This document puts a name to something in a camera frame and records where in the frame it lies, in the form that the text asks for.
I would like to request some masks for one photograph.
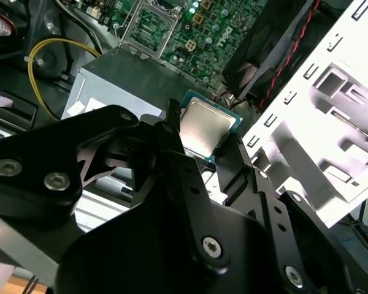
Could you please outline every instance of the wire cable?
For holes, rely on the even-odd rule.
[[[70,39],[64,39],[64,38],[51,38],[51,39],[47,39],[47,40],[43,40],[41,42],[39,42],[37,45],[34,46],[34,48],[31,50],[30,52],[30,56],[29,56],[29,61],[28,61],[28,75],[29,75],[29,79],[30,79],[30,83],[31,83],[31,87],[33,88],[33,91],[37,97],[38,102],[41,104],[41,107],[49,114],[50,117],[52,117],[54,120],[59,120],[59,118],[54,114],[54,112],[51,111],[51,109],[48,107],[48,105],[46,104],[46,102],[43,100],[41,93],[38,89],[37,83],[36,83],[36,79],[34,78],[34,72],[33,72],[33,61],[34,58],[36,57],[37,53],[39,52],[39,50],[41,50],[43,47],[51,44],[51,43],[56,43],[56,42],[64,42],[64,43],[68,43],[68,44],[72,44],[75,46],[78,46],[80,48],[83,48],[84,50],[86,50],[87,52],[89,52],[90,54],[92,54],[94,57],[98,57],[100,56],[100,54],[92,49],[91,47],[82,44],[80,42],[76,42],[74,40],[70,40]]]
[[[14,23],[12,21],[10,21],[8,18],[6,18],[5,16],[3,16],[1,14],[0,14],[0,20],[7,23],[11,27],[11,30],[14,31],[17,34],[17,27],[14,25]]]
[[[66,28],[64,24],[64,17],[61,12],[59,12],[59,23],[60,23],[60,34],[63,38],[67,39]],[[69,49],[69,44],[64,42],[63,45],[64,45],[64,52],[66,54],[66,61],[67,61],[67,66],[66,66],[66,69],[63,71],[63,74],[70,76],[72,65],[74,64],[74,59],[72,58],[71,51]]]
[[[73,21],[75,24],[77,24],[80,28],[82,28],[86,32],[87,36],[90,38],[97,52],[102,54],[104,50],[102,49],[101,43],[99,42],[99,39],[96,33],[80,17],[78,17],[74,12],[70,11],[60,0],[55,0],[55,1],[58,7],[66,15],[69,16],[71,21]]]
[[[39,279],[37,278],[37,276],[31,277],[25,289],[23,289],[22,294],[32,294],[34,289],[37,287],[38,282],[39,282]]]
[[[29,8],[29,0],[23,0],[21,2],[23,4],[23,7],[25,8],[25,14],[26,14],[26,36],[30,30],[30,26],[31,26],[31,13],[30,13],[30,8]]]
[[[275,82],[277,81],[277,79],[280,77],[280,75],[282,74],[283,70],[289,65],[289,63],[292,60],[292,57],[294,55],[294,53],[297,51],[297,49],[299,48],[299,44],[301,42],[301,40],[304,38],[305,33],[307,31],[307,27],[309,25],[309,23],[311,22],[312,19],[312,15],[314,13],[314,11],[319,7],[320,4],[320,0],[315,0],[316,3],[315,5],[312,7],[312,9],[310,10],[310,12],[308,13],[308,17],[307,17],[307,21],[304,23],[304,25],[301,27],[301,32],[300,32],[300,36],[297,38],[297,40],[295,41],[294,45],[293,45],[293,50],[291,51],[291,53],[288,55],[285,63],[279,68],[277,74],[275,75],[275,77],[272,79],[271,81],[271,85],[269,87],[269,89],[267,90],[267,94],[265,96],[265,98],[262,99],[262,101],[260,102],[258,111],[262,110],[264,107],[264,103],[266,102],[266,100],[270,97],[271,95],[271,91],[274,89],[275,86]]]

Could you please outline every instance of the bolt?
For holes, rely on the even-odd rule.
[[[289,281],[295,285],[297,288],[301,289],[303,287],[303,282],[300,274],[291,266],[285,268],[285,274]]]
[[[22,171],[22,164],[14,159],[0,160],[0,176],[16,176]]]
[[[50,173],[44,179],[45,187],[52,191],[64,191],[69,187],[70,181],[65,173]]]
[[[125,112],[120,113],[121,118],[125,119],[126,121],[132,120],[131,116]]]
[[[297,202],[301,202],[301,198],[300,198],[300,196],[298,196],[297,194],[295,194],[295,193],[292,193],[292,196],[293,196],[293,198],[295,199],[295,201],[297,201]]]
[[[259,171],[259,174],[260,174],[260,175],[261,175],[261,177],[262,177],[262,178],[264,178],[264,179],[268,179],[268,178],[269,178],[269,176],[267,176],[267,175],[266,175],[266,173],[265,173],[264,171],[262,171],[262,170],[260,170],[260,171]]]
[[[203,249],[212,258],[219,258],[222,254],[221,246],[218,241],[212,237],[206,237],[203,239]]]

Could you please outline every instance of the mounting hole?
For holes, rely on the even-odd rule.
[[[121,116],[121,118],[125,119],[126,121],[132,120],[131,116],[127,113],[121,112],[120,116]]]
[[[293,198],[295,199],[295,201],[297,201],[297,202],[301,202],[301,198],[300,198],[300,196],[298,196],[297,194],[295,194],[295,193],[292,193],[292,196],[293,196]]]
[[[199,189],[197,188],[197,187],[190,187],[190,190],[191,190],[191,192],[193,193],[193,194],[196,194],[196,195],[198,195],[198,194],[200,194],[201,193],[201,191],[199,191]]]
[[[281,231],[286,232],[286,228],[283,224],[278,224],[278,228],[280,228]]]

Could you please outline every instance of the metal panel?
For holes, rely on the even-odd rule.
[[[319,91],[330,72],[340,81]],[[264,150],[270,171],[277,163],[292,169],[329,227],[368,197],[368,161],[346,148],[368,154],[368,0],[352,2],[243,142],[251,157]],[[329,189],[316,193],[315,183]]]
[[[80,69],[62,118],[80,101],[89,110],[95,100],[103,105],[117,104],[138,118],[143,114],[159,116],[169,98],[182,100],[192,84],[151,60],[115,48]]]

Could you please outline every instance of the black metal bracket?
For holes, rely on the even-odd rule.
[[[306,268],[316,277],[314,280],[326,281],[329,293],[368,293],[368,276],[311,209],[304,197],[286,191],[280,200],[289,211],[297,243],[306,259]],[[320,265],[316,261],[317,258],[328,260],[328,263]]]
[[[307,279],[286,206],[278,200],[270,178],[252,167],[241,138],[231,135],[215,158],[225,205],[249,214],[263,227],[275,262],[275,273],[289,293],[309,293]],[[287,273],[298,273],[296,285]]]
[[[19,171],[0,173],[0,216],[38,225],[65,220],[72,214],[82,187],[113,170],[96,163],[98,147],[137,125],[132,113],[109,106],[1,139],[0,160],[18,162]],[[69,186],[62,191],[48,189],[44,181],[51,173],[64,173]]]

